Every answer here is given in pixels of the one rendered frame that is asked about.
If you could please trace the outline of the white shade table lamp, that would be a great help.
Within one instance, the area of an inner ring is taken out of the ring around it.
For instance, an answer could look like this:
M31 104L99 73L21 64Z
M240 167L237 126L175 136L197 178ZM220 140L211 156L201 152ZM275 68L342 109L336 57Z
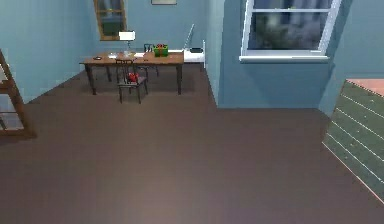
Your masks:
M119 39L127 43L127 49L124 51L124 54L129 55L131 53L130 45L131 42L136 39L136 33L134 31L121 31L119 33Z

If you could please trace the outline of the white framed window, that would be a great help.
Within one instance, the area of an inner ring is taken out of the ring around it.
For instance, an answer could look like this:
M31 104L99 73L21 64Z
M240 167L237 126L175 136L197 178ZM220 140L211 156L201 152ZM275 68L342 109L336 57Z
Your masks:
M343 0L246 0L239 61L323 63Z

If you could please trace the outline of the green box with red items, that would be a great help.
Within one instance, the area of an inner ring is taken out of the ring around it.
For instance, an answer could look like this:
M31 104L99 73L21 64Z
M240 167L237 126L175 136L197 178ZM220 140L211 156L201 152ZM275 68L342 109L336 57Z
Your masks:
M154 55L156 57L167 57L168 56L168 45L157 44L153 47Z

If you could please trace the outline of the brown wooden table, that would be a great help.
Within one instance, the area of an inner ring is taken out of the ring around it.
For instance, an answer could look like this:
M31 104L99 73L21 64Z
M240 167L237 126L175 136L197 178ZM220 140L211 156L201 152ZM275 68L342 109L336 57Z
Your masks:
M126 55L122 52L117 53L115 58L111 58L108 52L102 52L99 56L101 57L100 60L90 57L82 62L93 95L97 94L97 90L94 83L95 79L92 73L92 68L117 66L117 59L132 60L133 64L137 66L174 66L176 68L177 92L178 94L182 93L182 69L184 65L183 52L171 52L167 57L156 57L153 52L146 52L142 57L136 57L134 53Z

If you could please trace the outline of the white low cabinet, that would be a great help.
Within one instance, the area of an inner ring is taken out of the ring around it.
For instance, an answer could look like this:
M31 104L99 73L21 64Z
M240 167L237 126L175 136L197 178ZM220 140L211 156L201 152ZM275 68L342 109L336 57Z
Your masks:
M184 49L172 49L172 53L180 53L182 52L184 54L184 62L190 63L190 64L199 64L200 69L204 70L206 68L206 59L205 59L205 50L206 50L206 43L205 41L202 41L202 47L203 52L202 53L191 53L191 48L184 48Z

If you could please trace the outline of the dark wooden chair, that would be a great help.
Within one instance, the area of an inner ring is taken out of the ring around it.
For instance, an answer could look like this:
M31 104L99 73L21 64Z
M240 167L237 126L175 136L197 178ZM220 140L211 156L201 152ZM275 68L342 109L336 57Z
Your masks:
M137 92L138 102L141 102L140 87L144 86L145 93L148 93L148 78L146 76L141 76L138 73L137 66L132 59L116 59L115 63L117 65L116 73L117 86L119 90L119 101L123 102L123 89L127 88L129 93L135 89ZM139 75L137 83L129 81L129 73L137 73Z

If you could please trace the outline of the brown wooden shelf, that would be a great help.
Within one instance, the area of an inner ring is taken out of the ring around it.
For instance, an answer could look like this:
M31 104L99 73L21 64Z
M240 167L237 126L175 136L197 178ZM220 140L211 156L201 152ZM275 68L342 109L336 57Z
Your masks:
M0 136L33 138L36 132L28 121L24 102L0 49Z

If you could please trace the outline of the wooden framed window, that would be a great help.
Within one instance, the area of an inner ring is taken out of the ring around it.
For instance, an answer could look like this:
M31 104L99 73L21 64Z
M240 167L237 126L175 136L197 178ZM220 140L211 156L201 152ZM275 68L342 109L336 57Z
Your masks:
M115 41L127 29L124 0L93 0L101 41Z

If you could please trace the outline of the green striped bed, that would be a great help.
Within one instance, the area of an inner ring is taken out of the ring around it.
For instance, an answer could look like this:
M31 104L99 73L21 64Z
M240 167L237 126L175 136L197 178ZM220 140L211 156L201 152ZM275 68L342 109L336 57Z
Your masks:
M322 144L384 204L384 95L346 80Z

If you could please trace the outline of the white papers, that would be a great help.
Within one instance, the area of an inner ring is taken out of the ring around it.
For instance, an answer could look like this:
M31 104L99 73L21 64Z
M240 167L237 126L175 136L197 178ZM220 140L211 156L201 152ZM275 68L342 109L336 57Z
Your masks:
M129 59L129 58L143 58L145 53L136 52L111 52L108 54L109 59Z

